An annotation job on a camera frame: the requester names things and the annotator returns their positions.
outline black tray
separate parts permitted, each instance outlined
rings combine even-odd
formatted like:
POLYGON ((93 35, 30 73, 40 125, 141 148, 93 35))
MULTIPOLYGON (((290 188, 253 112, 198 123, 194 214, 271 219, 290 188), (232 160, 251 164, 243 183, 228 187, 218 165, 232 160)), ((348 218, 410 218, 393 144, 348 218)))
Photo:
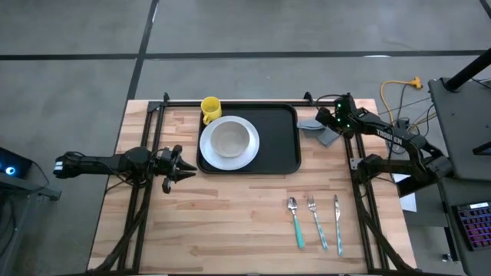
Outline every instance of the black tray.
POLYGON ((284 103, 222 103, 222 116, 237 116, 248 120, 258 131, 259 151, 247 166, 225 171, 211 166, 201 155, 199 139, 205 129, 203 113, 199 117, 199 139, 196 163, 205 173, 294 173, 299 167, 300 138, 297 111, 284 103))

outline yellow cable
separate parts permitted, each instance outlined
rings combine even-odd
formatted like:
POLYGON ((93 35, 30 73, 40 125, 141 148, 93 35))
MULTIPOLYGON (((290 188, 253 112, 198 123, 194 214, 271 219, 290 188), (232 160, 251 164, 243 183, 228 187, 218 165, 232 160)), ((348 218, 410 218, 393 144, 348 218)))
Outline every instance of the yellow cable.
POLYGON ((381 84, 381 99, 382 99, 382 102, 384 103, 385 108, 387 108, 387 110, 389 111, 389 118, 390 118, 389 123, 394 125, 396 122, 394 122, 394 117, 392 116, 392 111, 390 111, 389 105, 385 101, 385 97, 384 97, 384 86, 385 86, 385 84, 409 84, 409 85, 414 86, 417 89, 421 89, 421 87, 422 87, 421 80, 419 77, 415 77, 414 80, 412 80, 412 81, 402 81, 402 80, 393 80, 393 81, 389 80, 388 81, 388 80, 386 80, 381 84))

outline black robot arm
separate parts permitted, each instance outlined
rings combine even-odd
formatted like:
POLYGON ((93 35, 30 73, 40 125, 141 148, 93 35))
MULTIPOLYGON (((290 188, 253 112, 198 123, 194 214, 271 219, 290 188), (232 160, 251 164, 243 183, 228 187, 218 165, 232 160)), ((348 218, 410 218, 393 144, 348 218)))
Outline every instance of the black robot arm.
POLYGON ((410 158, 387 160, 371 154, 358 163, 355 179, 359 183, 365 183, 380 173, 407 174, 410 177, 400 184, 400 195, 405 196, 452 172, 450 161, 426 138, 391 126, 364 108, 356 108, 350 94, 340 96, 334 101, 334 106, 334 113, 321 107, 315 119, 348 139, 355 133, 379 136, 404 148, 410 158))
POLYGON ((77 152, 66 152, 54 163, 53 173, 60 179, 72 178, 80 174, 99 174, 109 176, 125 175, 128 182, 138 187, 147 184, 149 174, 167 176, 162 184, 163 191, 170 193, 172 182, 194 176, 196 167, 184 162, 180 145, 159 149, 152 153, 139 146, 122 154, 110 157, 85 156, 77 152))

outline white paper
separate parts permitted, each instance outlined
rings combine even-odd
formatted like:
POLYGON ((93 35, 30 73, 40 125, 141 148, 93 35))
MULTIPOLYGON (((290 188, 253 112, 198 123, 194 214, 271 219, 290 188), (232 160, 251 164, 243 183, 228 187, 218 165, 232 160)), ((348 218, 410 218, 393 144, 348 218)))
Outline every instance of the white paper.
MULTIPOLYGON (((392 176, 396 183, 409 177, 408 175, 398 173, 393 173, 392 176)), ((400 205, 404 211, 416 212, 416 196, 414 193, 401 197, 400 205)))

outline black metal frame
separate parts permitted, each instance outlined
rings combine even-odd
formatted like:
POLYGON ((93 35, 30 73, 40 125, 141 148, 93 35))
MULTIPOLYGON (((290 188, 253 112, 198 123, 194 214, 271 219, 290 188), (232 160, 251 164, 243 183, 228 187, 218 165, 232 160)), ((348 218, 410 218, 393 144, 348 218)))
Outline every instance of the black metal frame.
MULTIPOLYGON (((294 107, 311 107, 312 102, 308 100, 309 98, 311 99, 310 94, 306 94, 304 96, 305 100, 281 100, 281 101, 271 100, 271 101, 266 101, 266 103, 283 103, 283 104, 287 103, 287 104, 291 104, 294 107)), ((250 100, 250 101, 225 100, 223 102, 224 103, 240 102, 244 104, 257 103, 257 101, 254 100, 250 100)), ((332 102, 320 102, 318 104, 325 107, 333 106, 332 102)), ((158 115, 157 115, 156 131, 153 138, 152 151, 158 150, 159 147, 160 132, 163 126, 163 114, 165 108, 199 107, 199 105, 200 105, 200 101, 198 100, 170 100, 167 93, 164 94, 163 101, 149 102, 140 145, 147 146, 148 136, 150 133, 150 124, 153 118, 153 114, 156 111, 158 111, 158 115)), ((360 158, 364 158, 366 156, 366 153, 364 150, 364 144, 363 144, 363 140, 361 139, 361 135, 357 134, 355 136, 355 139, 358 148, 358 155, 360 158)), ((354 158, 351 140, 345 138, 344 144, 346 147, 346 158, 349 164, 350 159, 354 158)), ((358 223, 359 223, 360 234, 361 234, 361 243, 363 245, 364 258, 367 265, 367 273, 376 274, 376 275, 444 276, 445 274, 424 273, 422 271, 412 269, 410 266, 404 263, 402 258, 400 258, 400 256, 390 246, 390 243, 382 234, 380 219, 378 217, 378 212, 377 212, 377 204, 375 202, 374 190, 371 186, 371 182, 365 184, 367 190, 368 205, 370 206, 370 213, 369 213, 364 207, 364 204, 362 202, 359 184, 356 183, 353 178, 355 170, 352 169, 349 165, 348 168, 350 170, 351 184, 353 186, 353 193, 354 193, 355 205, 358 214, 358 223), (377 251, 378 251, 379 259, 381 260, 381 268, 375 268, 374 266, 374 259, 372 256, 372 250, 370 247, 370 240, 368 237, 367 228, 369 228, 372 231, 372 234, 374 235, 377 241, 377 251), (391 270, 389 268, 387 256, 394 263, 397 269, 396 271, 391 270)), ((121 240, 119 240, 114 250, 108 255, 106 261, 103 262, 102 265, 100 265, 94 270, 89 270, 82 274, 72 274, 73 276, 75 275, 126 276, 126 275, 139 274, 141 254, 143 250, 143 240, 144 240, 145 228, 147 224, 147 214, 150 207, 150 195, 152 192, 152 186, 153 185, 148 185, 144 189, 143 200, 141 202, 140 209, 138 210, 136 215, 135 215, 135 211, 137 210, 137 198, 140 194, 140 190, 138 188, 133 187, 130 196, 130 204, 128 207, 127 220, 124 228, 124 235, 121 238, 121 240), (135 251, 133 255, 133 262, 131 267, 127 268, 126 267, 127 252, 128 252, 127 245, 131 237, 134 235, 134 232, 137 230, 137 228, 138 228, 138 232, 137 232, 136 245, 134 249, 135 251), (116 270, 111 270, 117 259, 118 259, 118 263, 117 263, 116 270)))

